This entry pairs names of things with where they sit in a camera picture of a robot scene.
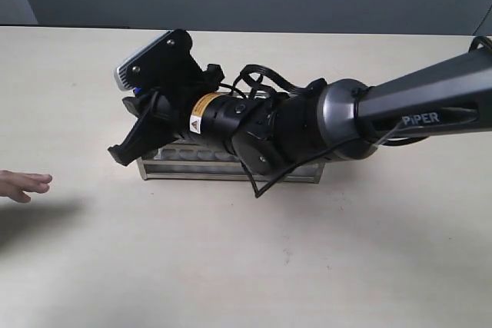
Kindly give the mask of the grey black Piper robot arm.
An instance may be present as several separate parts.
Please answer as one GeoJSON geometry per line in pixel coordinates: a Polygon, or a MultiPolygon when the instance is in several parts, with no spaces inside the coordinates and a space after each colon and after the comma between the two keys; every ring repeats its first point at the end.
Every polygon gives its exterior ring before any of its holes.
{"type": "Polygon", "coordinates": [[[116,70],[137,121],[109,148],[121,165],[180,139],[226,151],[245,170],[276,181],[314,161],[356,161],[378,146],[491,129],[491,41],[378,86],[319,78],[298,87],[262,65],[223,85],[219,65],[200,68],[186,31],[169,32],[116,70]]]}

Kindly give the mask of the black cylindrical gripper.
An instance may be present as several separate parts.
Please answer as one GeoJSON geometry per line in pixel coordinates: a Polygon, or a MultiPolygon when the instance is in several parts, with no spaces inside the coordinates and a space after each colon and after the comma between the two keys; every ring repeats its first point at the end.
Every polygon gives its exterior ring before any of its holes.
{"type": "Polygon", "coordinates": [[[122,103],[137,121],[120,143],[108,148],[122,166],[176,141],[205,147],[237,147],[269,113],[268,99],[190,89],[125,97],[122,103]]]}

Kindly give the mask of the person's bare hand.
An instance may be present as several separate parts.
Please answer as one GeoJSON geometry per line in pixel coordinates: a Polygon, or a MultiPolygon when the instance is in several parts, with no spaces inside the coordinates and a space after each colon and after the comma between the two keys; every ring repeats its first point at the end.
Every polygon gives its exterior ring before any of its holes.
{"type": "Polygon", "coordinates": [[[1,197],[7,197],[17,203],[31,201],[28,193],[45,194],[50,189],[50,174],[29,174],[1,170],[1,197]]]}

